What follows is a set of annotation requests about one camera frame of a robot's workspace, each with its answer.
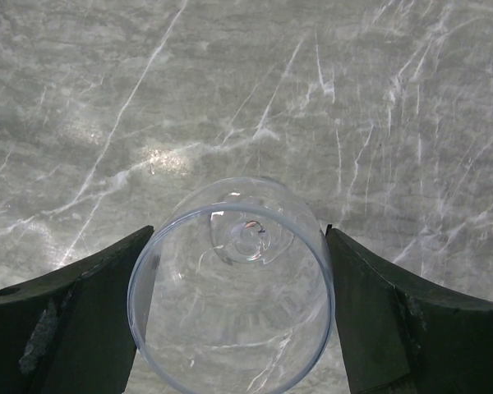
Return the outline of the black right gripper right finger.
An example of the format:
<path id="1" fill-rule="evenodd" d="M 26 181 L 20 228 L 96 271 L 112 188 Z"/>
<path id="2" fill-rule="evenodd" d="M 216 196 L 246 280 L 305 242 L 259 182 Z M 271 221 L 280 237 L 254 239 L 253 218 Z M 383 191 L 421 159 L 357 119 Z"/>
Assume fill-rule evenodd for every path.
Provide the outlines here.
<path id="1" fill-rule="evenodd" d="M 328 227 L 352 393 L 493 393 L 493 302 L 395 265 Z"/>

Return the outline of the clear wine glass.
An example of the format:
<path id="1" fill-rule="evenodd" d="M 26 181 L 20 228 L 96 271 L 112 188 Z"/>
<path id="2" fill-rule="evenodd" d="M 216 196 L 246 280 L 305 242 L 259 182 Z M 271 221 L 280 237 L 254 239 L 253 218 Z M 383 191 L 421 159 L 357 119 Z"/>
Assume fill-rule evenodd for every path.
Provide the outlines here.
<path id="1" fill-rule="evenodd" d="M 181 393 L 286 392 L 333 331 L 330 263 L 315 215 L 286 186 L 216 181 L 188 195 L 136 261 L 136 347 Z"/>

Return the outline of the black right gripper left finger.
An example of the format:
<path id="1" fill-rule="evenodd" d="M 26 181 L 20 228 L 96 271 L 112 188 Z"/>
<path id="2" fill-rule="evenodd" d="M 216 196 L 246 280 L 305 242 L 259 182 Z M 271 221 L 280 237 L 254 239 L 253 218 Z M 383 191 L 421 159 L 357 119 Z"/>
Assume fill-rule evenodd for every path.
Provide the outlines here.
<path id="1" fill-rule="evenodd" d="M 154 233 L 0 290 L 0 393 L 122 393 L 136 345 L 127 289 Z"/>

